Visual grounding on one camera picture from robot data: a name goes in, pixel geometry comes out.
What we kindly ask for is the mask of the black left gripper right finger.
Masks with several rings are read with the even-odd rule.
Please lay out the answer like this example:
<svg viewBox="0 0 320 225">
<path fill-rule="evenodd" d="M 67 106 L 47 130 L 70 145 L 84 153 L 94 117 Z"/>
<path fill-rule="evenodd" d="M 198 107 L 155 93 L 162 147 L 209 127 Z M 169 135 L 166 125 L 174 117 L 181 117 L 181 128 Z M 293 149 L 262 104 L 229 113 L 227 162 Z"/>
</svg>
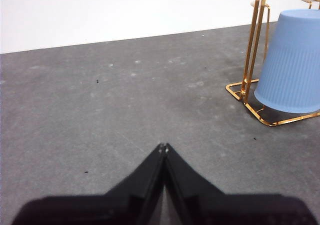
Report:
<svg viewBox="0 0 320 225">
<path fill-rule="evenodd" d="M 165 185 L 184 225 L 316 225 L 299 198 L 224 193 L 197 173 L 170 144 L 164 146 Z"/>
</svg>

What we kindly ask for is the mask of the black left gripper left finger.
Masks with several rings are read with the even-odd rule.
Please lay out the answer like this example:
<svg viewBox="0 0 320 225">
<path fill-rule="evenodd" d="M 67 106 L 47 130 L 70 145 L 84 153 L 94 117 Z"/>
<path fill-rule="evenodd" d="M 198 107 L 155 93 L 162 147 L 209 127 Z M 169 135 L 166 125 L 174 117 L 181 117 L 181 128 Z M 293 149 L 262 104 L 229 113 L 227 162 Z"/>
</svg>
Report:
<svg viewBox="0 0 320 225">
<path fill-rule="evenodd" d="M 47 196 L 27 202 L 14 225 L 146 225 L 161 196 L 166 145 L 159 144 L 104 194 Z"/>
</svg>

